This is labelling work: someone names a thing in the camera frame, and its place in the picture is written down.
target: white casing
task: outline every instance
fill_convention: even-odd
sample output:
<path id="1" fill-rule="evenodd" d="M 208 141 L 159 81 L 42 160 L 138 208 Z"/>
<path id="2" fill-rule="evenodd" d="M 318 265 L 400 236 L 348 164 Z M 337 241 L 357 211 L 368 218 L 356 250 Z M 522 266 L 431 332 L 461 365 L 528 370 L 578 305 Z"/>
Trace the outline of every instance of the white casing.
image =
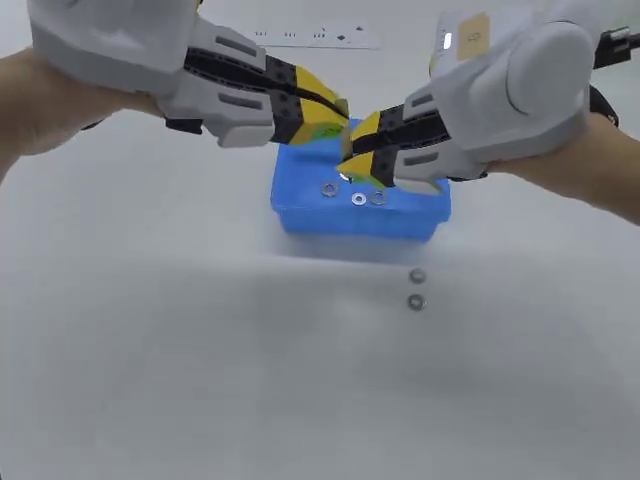
<path id="1" fill-rule="evenodd" d="M 190 47 L 264 70 L 266 52 L 197 13 L 197 0 L 28 0 L 38 55 L 76 80 L 154 96 L 167 119 L 195 119 L 222 147 L 265 145 L 268 94 L 184 69 Z"/>
<path id="2" fill-rule="evenodd" d="M 461 55 L 478 15 L 488 45 Z M 429 193 L 438 178 L 478 178 L 490 161 L 543 154 L 583 133 L 599 18 L 591 0 L 563 0 L 546 13 L 509 6 L 443 15 L 431 83 L 407 97 L 404 119 L 437 111 L 451 140 L 401 151 L 396 185 Z"/>
<path id="3" fill-rule="evenodd" d="M 28 0 L 27 6 L 37 50 L 54 66 L 86 81 L 87 69 L 62 54 L 63 44 L 98 62 L 130 65 L 141 74 L 123 74 L 120 83 L 159 93 L 171 90 L 166 79 L 182 69 L 196 16 L 194 0 Z M 113 87 L 108 75 L 90 80 Z"/>

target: blue plastic box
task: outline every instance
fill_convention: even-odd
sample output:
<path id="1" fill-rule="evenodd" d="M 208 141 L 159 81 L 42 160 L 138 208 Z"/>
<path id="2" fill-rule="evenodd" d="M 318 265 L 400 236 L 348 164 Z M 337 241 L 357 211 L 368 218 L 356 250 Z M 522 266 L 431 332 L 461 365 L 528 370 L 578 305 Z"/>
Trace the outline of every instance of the blue plastic box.
<path id="1" fill-rule="evenodd" d="M 338 139 L 292 147 L 282 145 L 271 186 L 271 207 L 280 216 L 285 231 L 293 234 L 368 235 L 373 237 L 428 241 L 440 223 L 451 216 L 449 183 L 442 182 L 441 195 L 421 195 L 397 188 L 385 190 L 386 203 L 369 199 L 374 186 L 340 178 L 335 166 L 341 161 Z M 326 183 L 338 186 L 334 197 L 322 194 Z M 364 205 L 351 197 L 366 195 Z"/>

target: black cable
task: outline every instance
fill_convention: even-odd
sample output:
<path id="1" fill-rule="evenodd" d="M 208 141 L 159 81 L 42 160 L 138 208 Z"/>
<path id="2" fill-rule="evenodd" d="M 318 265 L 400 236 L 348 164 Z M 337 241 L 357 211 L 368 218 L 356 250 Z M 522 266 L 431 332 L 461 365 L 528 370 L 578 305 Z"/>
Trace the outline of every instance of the black cable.
<path id="1" fill-rule="evenodd" d="M 636 33 L 635 35 L 631 35 L 629 37 L 629 46 L 631 50 L 640 48 L 640 33 Z"/>
<path id="2" fill-rule="evenodd" d="M 629 27 L 608 30 L 600 36 L 593 68 L 595 70 L 631 60 L 631 51 L 640 47 L 640 35 L 631 35 Z"/>

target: label sticker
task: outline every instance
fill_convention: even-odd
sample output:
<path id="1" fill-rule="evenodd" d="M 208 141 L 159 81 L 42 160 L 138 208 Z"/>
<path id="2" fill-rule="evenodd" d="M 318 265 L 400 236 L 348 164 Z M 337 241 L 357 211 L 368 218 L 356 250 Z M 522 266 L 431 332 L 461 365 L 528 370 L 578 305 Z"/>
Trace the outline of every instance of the label sticker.
<path id="1" fill-rule="evenodd" d="M 489 51 L 490 19 L 485 12 L 458 25 L 458 61 L 463 62 Z"/>

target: metal washer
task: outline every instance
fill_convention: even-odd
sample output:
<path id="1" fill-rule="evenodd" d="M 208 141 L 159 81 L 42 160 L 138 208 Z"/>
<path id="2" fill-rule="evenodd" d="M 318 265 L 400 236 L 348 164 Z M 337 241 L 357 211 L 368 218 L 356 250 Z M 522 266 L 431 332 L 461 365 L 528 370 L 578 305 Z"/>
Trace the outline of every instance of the metal washer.
<path id="1" fill-rule="evenodd" d="M 409 272 L 409 280 L 411 280 L 411 283 L 420 285 L 421 283 L 427 281 L 427 272 L 425 272 L 421 268 L 414 268 Z"/>
<path id="2" fill-rule="evenodd" d="M 327 182 L 320 189 L 320 193 L 325 197 L 335 197 L 338 194 L 338 185 Z"/>
<path id="3" fill-rule="evenodd" d="M 407 306 L 414 312 L 421 312 L 427 306 L 427 301 L 422 295 L 414 293 L 407 297 Z"/>
<path id="4" fill-rule="evenodd" d="M 351 195 L 351 203 L 357 206 L 364 205 L 367 203 L 367 196 L 364 193 L 356 192 Z"/>
<path id="5" fill-rule="evenodd" d="M 369 197 L 369 201 L 373 205 L 384 205 L 387 203 L 387 194 L 384 193 L 384 190 L 376 190 Z"/>

